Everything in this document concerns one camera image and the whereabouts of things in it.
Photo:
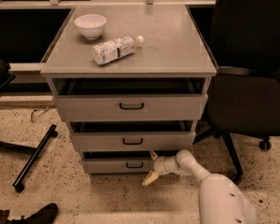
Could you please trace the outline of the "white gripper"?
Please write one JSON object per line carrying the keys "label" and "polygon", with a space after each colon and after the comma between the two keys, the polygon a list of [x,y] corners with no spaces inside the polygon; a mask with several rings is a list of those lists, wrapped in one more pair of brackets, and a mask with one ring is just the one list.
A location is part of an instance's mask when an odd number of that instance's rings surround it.
{"label": "white gripper", "polygon": [[149,171],[147,177],[142,181],[143,186],[148,186],[152,182],[156,181],[160,175],[177,174],[180,171],[175,156],[159,157],[153,150],[149,151],[150,157],[154,160],[154,171]]}

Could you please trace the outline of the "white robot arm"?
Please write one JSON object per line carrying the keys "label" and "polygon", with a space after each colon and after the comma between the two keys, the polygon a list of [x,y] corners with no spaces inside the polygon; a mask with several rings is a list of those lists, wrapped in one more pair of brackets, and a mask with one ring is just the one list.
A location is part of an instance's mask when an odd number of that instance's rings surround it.
{"label": "white robot arm", "polygon": [[142,185],[147,186],[161,175],[193,175],[199,182],[200,224],[257,224],[254,205],[224,175],[213,174],[202,167],[185,149],[175,156],[158,156],[150,150],[153,169]]}

